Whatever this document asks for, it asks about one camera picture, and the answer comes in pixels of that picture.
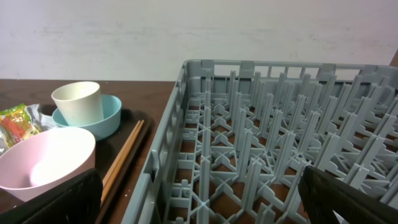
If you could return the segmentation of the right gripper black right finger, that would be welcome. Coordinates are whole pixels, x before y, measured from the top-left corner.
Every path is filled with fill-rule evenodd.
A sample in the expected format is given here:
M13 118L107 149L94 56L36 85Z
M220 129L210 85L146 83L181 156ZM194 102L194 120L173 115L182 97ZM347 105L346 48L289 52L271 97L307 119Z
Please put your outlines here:
M304 210L312 223L397 223L397 209L372 198L313 166L298 184Z

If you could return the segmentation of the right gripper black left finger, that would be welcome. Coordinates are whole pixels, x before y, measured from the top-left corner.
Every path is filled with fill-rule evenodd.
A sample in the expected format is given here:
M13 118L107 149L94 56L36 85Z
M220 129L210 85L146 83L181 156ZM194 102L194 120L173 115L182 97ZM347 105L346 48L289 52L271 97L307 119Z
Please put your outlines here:
M94 223L100 212L103 183L91 168L1 214L1 224Z

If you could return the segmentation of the pink plastic bowl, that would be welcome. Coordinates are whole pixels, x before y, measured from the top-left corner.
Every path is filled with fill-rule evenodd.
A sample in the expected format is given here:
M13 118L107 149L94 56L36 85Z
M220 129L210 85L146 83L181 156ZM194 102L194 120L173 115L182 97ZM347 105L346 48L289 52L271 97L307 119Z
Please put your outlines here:
M76 127L55 128L1 156L1 188L27 202L95 166L96 139Z

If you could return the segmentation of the white paper napkin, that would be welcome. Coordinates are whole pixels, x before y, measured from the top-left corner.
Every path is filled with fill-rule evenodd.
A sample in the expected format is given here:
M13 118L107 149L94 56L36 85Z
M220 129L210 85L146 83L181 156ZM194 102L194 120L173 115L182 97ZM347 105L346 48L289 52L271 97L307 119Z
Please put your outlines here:
M52 117L41 113L39 108L39 104L29 105L27 106L27 111L35 121L36 125L42 130L41 132L57 128L57 125L53 121Z

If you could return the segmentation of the cream plastic cup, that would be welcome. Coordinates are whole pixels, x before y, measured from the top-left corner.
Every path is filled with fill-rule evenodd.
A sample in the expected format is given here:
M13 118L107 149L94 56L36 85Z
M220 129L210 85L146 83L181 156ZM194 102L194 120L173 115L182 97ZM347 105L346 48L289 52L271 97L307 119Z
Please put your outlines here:
M96 82L75 82L51 94L69 126L85 126L104 119L101 88Z

